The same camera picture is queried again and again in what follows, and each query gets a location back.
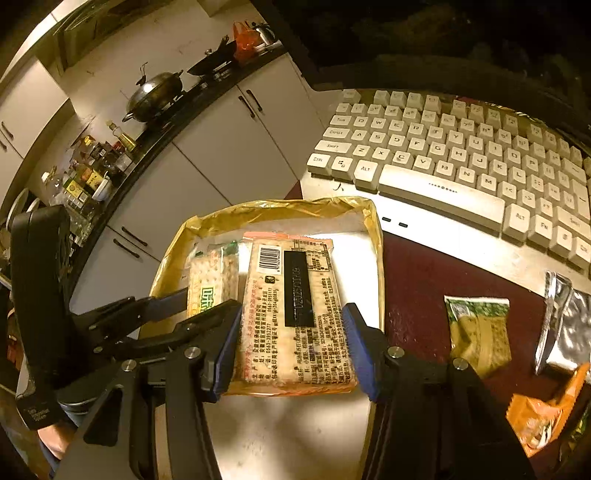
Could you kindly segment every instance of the white keycap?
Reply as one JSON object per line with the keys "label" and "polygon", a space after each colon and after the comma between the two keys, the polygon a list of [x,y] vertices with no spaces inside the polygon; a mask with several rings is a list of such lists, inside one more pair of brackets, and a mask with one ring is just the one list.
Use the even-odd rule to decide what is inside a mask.
{"label": "white keycap", "polygon": [[378,163],[390,163],[392,161],[392,151],[389,148],[377,147],[374,150],[371,159]]}
{"label": "white keycap", "polygon": [[385,147],[386,144],[388,143],[388,134],[385,134],[383,132],[374,132],[371,134],[371,136],[369,137],[369,146],[376,148],[376,147]]}
{"label": "white keycap", "polygon": [[441,114],[441,100],[436,95],[427,95],[425,97],[425,110]]}
{"label": "white keycap", "polygon": [[388,140],[388,148],[392,149],[392,151],[406,151],[408,148],[408,138],[404,135],[392,135],[390,136],[390,140]]}
{"label": "white keycap", "polygon": [[489,160],[503,160],[503,149],[498,143],[494,143],[491,141],[486,142],[486,148],[484,155]]}
{"label": "white keycap", "polygon": [[484,140],[480,137],[470,135],[468,137],[468,141],[466,142],[466,150],[468,153],[479,153],[484,155]]}
{"label": "white keycap", "polygon": [[466,102],[454,100],[452,102],[451,114],[456,118],[466,118]]}
{"label": "white keycap", "polygon": [[505,208],[503,233],[520,242],[525,242],[530,228],[530,211],[511,203]]}
{"label": "white keycap", "polygon": [[507,181],[498,181],[496,186],[496,196],[503,199],[506,204],[515,203],[517,201],[517,189],[515,185]]}
{"label": "white keycap", "polygon": [[368,108],[368,116],[384,116],[384,107],[382,105],[372,103]]}
{"label": "white keycap", "polygon": [[442,113],[441,119],[439,120],[439,126],[443,128],[445,133],[448,133],[450,130],[455,130],[457,128],[456,117],[449,115],[448,113]]}
{"label": "white keycap", "polygon": [[407,138],[425,138],[427,136],[428,128],[423,124],[411,123],[408,126]]}
{"label": "white keycap", "polygon": [[541,215],[544,218],[552,221],[552,217],[554,216],[554,205],[552,205],[548,200],[539,198],[535,200],[535,214]]}
{"label": "white keycap", "polygon": [[447,160],[447,147],[442,143],[432,142],[429,146],[428,156],[435,161]]}
{"label": "white keycap", "polygon": [[369,130],[369,117],[357,116],[353,121],[353,128],[355,130]]}
{"label": "white keycap", "polygon": [[453,180],[453,165],[449,162],[439,160],[435,167],[434,175],[441,179]]}
{"label": "white keycap", "polygon": [[536,244],[548,248],[552,240],[552,222],[541,215],[532,215],[527,237]]}
{"label": "white keycap", "polygon": [[390,94],[390,105],[406,107],[406,94],[404,92],[392,92]]}
{"label": "white keycap", "polygon": [[454,130],[450,130],[447,133],[447,142],[446,145],[448,148],[464,148],[465,141],[464,141],[464,134],[462,132],[456,132]]}
{"label": "white keycap", "polygon": [[412,168],[414,165],[414,158],[408,152],[397,151],[392,158],[392,165],[397,165],[403,168]]}
{"label": "white keycap", "polygon": [[330,120],[330,124],[333,127],[350,127],[351,123],[353,122],[353,117],[350,115],[333,115],[333,118]]}
{"label": "white keycap", "polygon": [[560,225],[555,226],[552,231],[552,240],[550,240],[550,250],[563,258],[567,258],[572,248],[573,234]]}
{"label": "white keycap", "polygon": [[312,153],[306,165],[310,173],[330,176],[330,164],[330,155]]}
{"label": "white keycap", "polygon": [[560,163],[560,155],[552,150],[546,150],[546,163],[551,165],[552,168],[559,170],[562,164]]}
{"label": "white keycap", "polygon": [[434,168],[435,162],[432,158],[425,157],[424,155],[417,155],[417,158],[414,160],[413,170],[415,171],[428,173],[430,175],[433,173]]}
{"label": "white keycap", "polygon": [[544,130],[543,133],[543,141],[542,141],[542,145],[544,146],[544,148],[546,150],[551,150],[553,152],[556,152],[558,150],[558,143],[556,142],[556,135],[554,135],[552,132],[548,132],[547,130]]}
{"label": "white keycap", "polygon": [[484,174],[488,171],[488,160],[484,155],[473,153],[470,155],[469,168],[474,170],[477,175]]}
{"label": "white keycap", "polygon": [[513,137],[513,149],[517,150],[521,155],[527,155],[530,153],[530,143],[526,138],[516,135]]}
{"label": "white keycap", "polygon": [[457,131],[462,132],[467,137],[469,135],[476,135],[476,125],[474,124],[474,120],[462,118],[457,127]]}
{"label": "white keycap", "polygon": [[407,107],[416,108],[419,112],[423,111],[425,100],[420,93],[409,92],[407,97]]}
{"label": "white keycap", "polygon": [[587,182],[587,175],[585,175],[585,171],[566,158],[562,159],[562,171],[566,173],[572,180],[577,180],[581,183]]}
{"label": "white keycap", "polygon": [[452,147],[447,156],[447,161],[456,168],[468,167],[468,152],[463,148]]}
{"label": "white keycap", "polygon": [[389,134],[405,135],[408,132],[408,123],[402,120],[392,120],[388,127]]}
{"label": "white keycap", "polygon": [[374,104],[388,106],[390,104],[390,94],[387,90],[376,90],[374,93]]}
{"label": "white keycap", "polygon": [[564,138],[558,139],[558,155],[561,157],[566,158],[567,160],[570,158],[570,146],[569,143]]}
{"label": "white keycap", "polygon": [[496,178],[498,181],[506,180],[507,179],[507,164],[504,162],[501,162],[500,160],[491,160],[489,158],[488,174],[491,177]]}
{"label": "white keycap", "polygon": [[581,154],[581,151],[574,145],[570,147],[570,161],[577,165],[578,168],[583,167],[583,155]]}
{"label": "white keycap", "polygon": [[402,113],[402,121],[405,124],[410,125],[412,123],[419,123],[421,120],[421,115],[418,113],[416,108],[406,107],[404,112]]}
{"label": "white keycap", "polygon": [[537,175],[540,172],[538,161],[534,157],[524,155],[521,158],[521,168],[525,170],[526,175]]}
{"label": "white keycap", "polygon": [[484,108],[480,105],[472,103],[470,105],[470,111],[468,112],[468,118],[474,120],[477,124],[484,123]]}
{"label": "white keycap", "polygon": [[512,185],[515,185],[518,190],[521,190],[525,188],[527,178],[523,170],[518,167],[511,167],[509,169],[509,173],[507,174],[507,180]]}
{"label": "white keycap", "polygon": [[351,115],[365,116],[365,114],[367,112],[368,112],[368,106],[365,105],[364,103],[355,103],[351,107]]}
{"label": "white keycap", "polygon": [[553,183],[544,183],[544,198],[552,205],[559,205],[560,189]]}
{"label": "white keycap", "polygon": [[456,170],[456,182],[471,188],[476,186],[476,172],[474,170],[466,167],[459,167]]}
{"label": "white keycap", "polygon": [[427,155],[427,142],[422,138],[411,138],[407,151],[415,158],[417,155]]}
{"label": "white keycap", "polygon": [[346,154],[350,149],[351,144],[348,142],[333,142],[327,140],[320,140],[314,147],[316,153]]}
{"label": "white keycap", "polygon": [[332,162],[332,176],[336,180],[353,181],[357,163],[351,157],[335,157]]}
{"label": "white keycap", "polygon": [[369,160],[374,149],[368,145],[357,145],[353,150],[352,156],[354,160]]}
{"label": "white keycap", "polygon": [[354,103],[359,103],[361,100],[361,94],[355,89],[347,88],[343,90],[341,98],[344,103],[350,103],[353,105]]}
{"label": "white keycap", "polygon": [[382,164],[374,161],[359,160],[353,173],[353,183],[357,188],[375,192],[378,189]]}
{"label": "white keycap", "polygon": [[540,164],[540,178],[544,180],[544,182],[552,182],[556,180],[556,173],[554,172],[554,169],[546,162],[542,162]]}
{"label": "white keycap", "polygon": [[369,132],[367,130],[355,130],[351,134],[349,141],[353,145],[367,145],[369,142]]}
{"label": "white keycap", "polygon": [[340,103],[337,105],[335,113],[337,115],[346,115],[351,111],[351,104],[350,103]]}
{"label": "white keycap", "polygon": [[519,135],[519,123],[517,117],[505,115],[503,117],[503,130],[507,130],[511,135]]}
{"label": "white keycap", "polygon": [[591,264],[591,245],[575,236],[573,247],[569,253],[569,260],[580,268],[587,268]]}
{"label": "white keycap", "polygon": [[438,142],[438,143],[445,142],[445,133],[443,131],[443,128],[429,127],[429,131],[427,132],[427,143],[429,145],[431,145],[432,142]]}
{"label": "white keycap", "polygon": [[511,134],[502,128],[495,132],[495,142],[498,143],[503,150],[511,148]]}
{"label": "white keycap", "polygon": [[384,112],[384,117],[388,120],[402,120],[402,110],[399,106],[388,105]]}
{"label": "white keycap", "polygon": [[427,128],[429,127],[436,127],[439,125],[439,117],[435,112],[429,110],[423,110],[423,115],[421,117],[421,123],[425,125]]}
{"label": "white keycap", "polygon": [[486,124],[490,125],[495,130],[501,128],[501,114],[498,110],[488,109],[486,111]]}
{"label": "white keycap", "polygon": [[517,190],[517,205],[535,214],[535,196],[527,190]]}
{"label": "white keycap", "polygon": [[528,175],[525,188],[528,192],[533,193],[536,197],[544,196],[544,182],[536,175]]}
{"label": "white keycap", "polygon": [[521,168],[521,153],[512,148],[507,148],[503,153],[503,160],[507,165]]}
{"label": "white keycap", "polygon": [[379,190],[382,194],[421,203],[497,232],[501,230],[505,202],[459,183],[385,165]]}

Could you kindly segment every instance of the keyboard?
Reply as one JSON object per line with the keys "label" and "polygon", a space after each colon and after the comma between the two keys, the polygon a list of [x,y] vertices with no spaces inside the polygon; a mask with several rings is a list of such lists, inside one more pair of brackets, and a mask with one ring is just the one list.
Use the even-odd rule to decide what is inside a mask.
{"label": "keyboard", "polygon": [[[408,228],[392,221],[401,212],[414,225],[425,217],[440,231],[421,226],[404,236],[460,229],[476,239],[472,252],[452,252],[464,260],[542,295],[546,269],[591,290],[591,158],[578,146],[523,113],[475,100],[386,90],[364,90],[361,99],[343,91],[308,159],[304,198],[360,194],[374,200],[386,231]],[[441,214],[443,223],[433,217]],[[513,260],[478,260],[495,252]],[[515,258],[535,262],[535,271],[518,262],[521,272],[511,273],[504,264]]]}

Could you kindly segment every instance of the cabinet door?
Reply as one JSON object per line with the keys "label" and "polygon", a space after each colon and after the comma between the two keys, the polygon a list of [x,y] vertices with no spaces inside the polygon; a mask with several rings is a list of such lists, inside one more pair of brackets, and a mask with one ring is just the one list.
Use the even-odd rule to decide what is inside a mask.
{"label": "cabinet door", "polygon": [[156,158],[126,195],[109,226],[162,260],[179,227],[229,203],[174,145]]}
{"label": "cabinet door", "polygon": [[232,88],[174,143],[232,204],[285,198],[297,179],[261,120],[239,97],[242,92]]}
{"label": "cabinet door", "polygon": [[68,100],[37,59],[27,63],[0,99],[0,128],[24,158],[33,142]]}
{"label": "cabinet door", "polygon": [[241,81],[239,87],[291,169],[301,178],[324,129],[289,57],[283,55],[265,65]]}
{"label": "cabinet door", "polygon": [[155,259],[106,227],[80,275],[70,310],[81,314],[125,297],[146,297],[158,266]]}

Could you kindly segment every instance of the black countertop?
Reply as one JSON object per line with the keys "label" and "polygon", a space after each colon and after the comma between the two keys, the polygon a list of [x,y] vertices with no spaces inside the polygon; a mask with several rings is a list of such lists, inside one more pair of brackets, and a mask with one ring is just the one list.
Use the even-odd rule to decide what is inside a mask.
{"label": "black countertop", "polygon": [[174,112],[174,115],[167,118],[164,125],[151,125],[137,139],[137,147],[133,152],[133,161],[136,166],[129,176],[119,186],[111,199],[105,205],[103,212],[99,215],[90,235],[86,239],[83,247],[78,249],[71,258],[70,264],[72,270],[69,275],[70,293],[74,291],[78,279],[86,265],[86,261],[95,247],[100,235],[109,223],[109,220],[121,204],[125,196],[129,193],[131,187],[138,178],[144,173],[146,168],[154,161],[162,150],[208,106],[220,98],[228,90],[236,86],[241,80],[248,77],[251,73],[265,66],[267,63],[282,56],[287,50],[284,47],[278,47],[269,50],[260,55],[248,64],[234,70],[230,76],[221,82],[210,84],[205,90],[198,87],[193,88],[185,94],[180,101],[181,107]]}

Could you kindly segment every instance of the snack wrapper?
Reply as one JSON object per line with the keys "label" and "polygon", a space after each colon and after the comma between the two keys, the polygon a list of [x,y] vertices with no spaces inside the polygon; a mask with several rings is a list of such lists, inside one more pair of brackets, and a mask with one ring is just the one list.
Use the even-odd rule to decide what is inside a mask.
{"label": "snack wrapper", "polygon": [[566,385],[562,396],[548,403],[524,395],[513,395],[506,417],[528,457],[558,438],[579,396],[588,370],[589,363],[581,365]]}
{"label": "snack wrapper", "polygon": [[482,378],[511,361],[508,299],[444,297],[452,358],[465,359]]}

